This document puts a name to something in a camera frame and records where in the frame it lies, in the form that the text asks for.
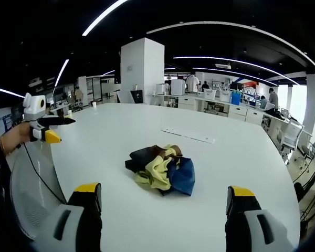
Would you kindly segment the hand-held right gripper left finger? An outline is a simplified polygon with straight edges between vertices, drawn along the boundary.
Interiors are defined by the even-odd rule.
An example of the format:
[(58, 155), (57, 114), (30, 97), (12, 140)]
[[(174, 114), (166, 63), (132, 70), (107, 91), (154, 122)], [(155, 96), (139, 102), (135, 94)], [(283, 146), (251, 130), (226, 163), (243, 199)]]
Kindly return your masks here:
[(42, 223), (34, 251), (101, 250), (101, 184), (78, 186)]

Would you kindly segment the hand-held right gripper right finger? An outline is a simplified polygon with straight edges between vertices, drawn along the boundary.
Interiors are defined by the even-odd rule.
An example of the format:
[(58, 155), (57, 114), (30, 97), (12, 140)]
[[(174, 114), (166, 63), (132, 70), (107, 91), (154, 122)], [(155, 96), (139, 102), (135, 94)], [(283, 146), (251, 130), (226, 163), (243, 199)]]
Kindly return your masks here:
[(226, 251), (294, 251), (286, 227), (262, 209), (247, 188), (227, 191)]

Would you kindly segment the person's left hand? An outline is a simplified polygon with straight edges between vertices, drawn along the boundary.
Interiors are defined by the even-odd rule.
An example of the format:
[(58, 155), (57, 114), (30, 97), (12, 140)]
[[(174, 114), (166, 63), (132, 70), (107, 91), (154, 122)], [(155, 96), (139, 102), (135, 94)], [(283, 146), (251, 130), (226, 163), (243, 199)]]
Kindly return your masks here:
[(12, 153), (18, 145), (30, 141), (29, 122), (22, 122), (0, 136), (0, 146), (4, 155)]

